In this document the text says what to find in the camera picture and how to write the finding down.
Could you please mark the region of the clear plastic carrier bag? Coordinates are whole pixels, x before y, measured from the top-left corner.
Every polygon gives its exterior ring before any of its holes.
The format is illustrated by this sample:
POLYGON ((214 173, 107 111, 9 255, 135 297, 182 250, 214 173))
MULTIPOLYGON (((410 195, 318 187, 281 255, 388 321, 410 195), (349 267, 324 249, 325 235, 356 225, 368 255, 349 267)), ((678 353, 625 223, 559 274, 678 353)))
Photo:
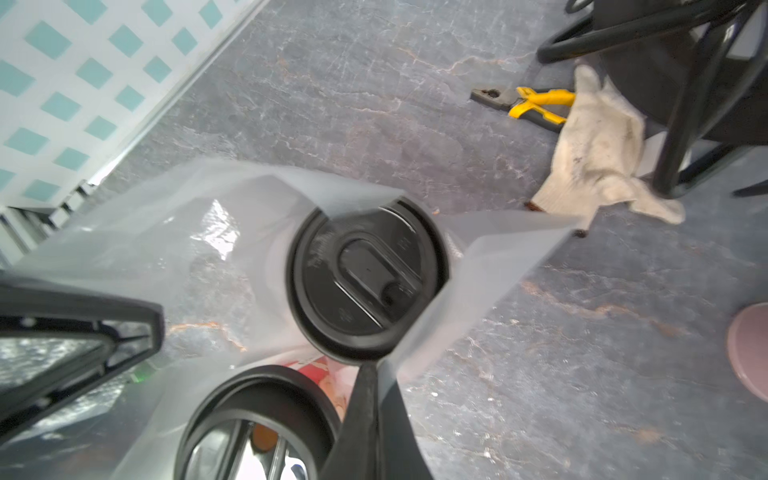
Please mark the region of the clear plastic carrier bag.
MULTIPOLYGON (((176 479, 180 440, 198 406, 247 370, 288 366, 316 382, 341 426, 359 365, 314 347, 287 299, 286 265, 301 223, 387 205, 404 192, 291 167, 200 160, 71 220, 4 275, 156 303, 158 353, 1 441, 5 479, 176 479)), ((450 278, 395 349, 374 362, 379 389, 401 395, 574 230, 571 217, 479 211, 435 217, 450 278)))

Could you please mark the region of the red milk tea cup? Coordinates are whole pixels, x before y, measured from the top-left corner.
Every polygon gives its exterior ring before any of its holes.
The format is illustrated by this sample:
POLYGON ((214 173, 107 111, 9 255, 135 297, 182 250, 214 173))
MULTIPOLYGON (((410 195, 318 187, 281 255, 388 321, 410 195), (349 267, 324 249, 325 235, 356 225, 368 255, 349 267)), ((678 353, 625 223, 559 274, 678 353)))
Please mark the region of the red milk tea cup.
POLYGON ((259 366, 216 387, 185 428, 176 479, 317 479, 341 427, 331 399, 288 366, 259 366))
POLYGON ((340 363, 359 365, 390 354, 449 278, 435 221, 400 197, 340 217, 314 209, 292 240, 285 285, 307 340, 340 363))

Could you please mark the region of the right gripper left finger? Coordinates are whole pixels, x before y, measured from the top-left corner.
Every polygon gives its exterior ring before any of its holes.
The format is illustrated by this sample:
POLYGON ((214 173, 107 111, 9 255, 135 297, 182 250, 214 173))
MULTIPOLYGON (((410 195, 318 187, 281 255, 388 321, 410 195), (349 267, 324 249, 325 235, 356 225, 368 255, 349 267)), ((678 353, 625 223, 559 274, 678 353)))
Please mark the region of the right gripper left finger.
POLYGON ((164 336, 156 303, 2 276, 1 441, 158 353, 164 336))

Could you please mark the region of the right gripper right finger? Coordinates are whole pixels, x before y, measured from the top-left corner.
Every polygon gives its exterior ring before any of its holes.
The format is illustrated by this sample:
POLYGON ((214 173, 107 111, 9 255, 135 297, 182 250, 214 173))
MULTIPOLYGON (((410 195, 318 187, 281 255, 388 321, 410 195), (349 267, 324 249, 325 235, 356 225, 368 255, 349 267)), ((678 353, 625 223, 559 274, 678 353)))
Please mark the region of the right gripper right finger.
POLYGON ((377 364, 360 366, 321 479, 431 479, 397 383, 379 389, 377 364))

